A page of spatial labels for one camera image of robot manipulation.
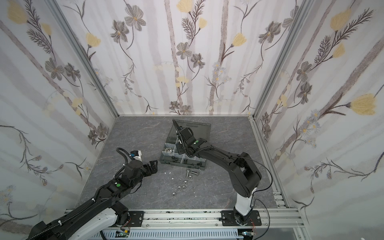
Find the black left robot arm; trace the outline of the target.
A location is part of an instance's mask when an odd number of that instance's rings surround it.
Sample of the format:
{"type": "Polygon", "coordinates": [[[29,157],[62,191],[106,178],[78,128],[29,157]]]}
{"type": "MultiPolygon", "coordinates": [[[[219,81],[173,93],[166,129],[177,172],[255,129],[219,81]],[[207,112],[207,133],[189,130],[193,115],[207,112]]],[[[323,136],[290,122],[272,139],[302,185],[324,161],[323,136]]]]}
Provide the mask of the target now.
{"type": "Polygon", "coordinates": [[[135,193],[145,177],[158,172],[158,161],[143,164],[140,151],[127,152],[116,148],[116,152],[124,158],[124,163],[112,180],[100,186],[92,198],[68,214],[48,224],[41,221],[33,226],[28,238],[86,240],[107,227],[127,224],[131,220],[129,210],[120,201],[135,193]]]}

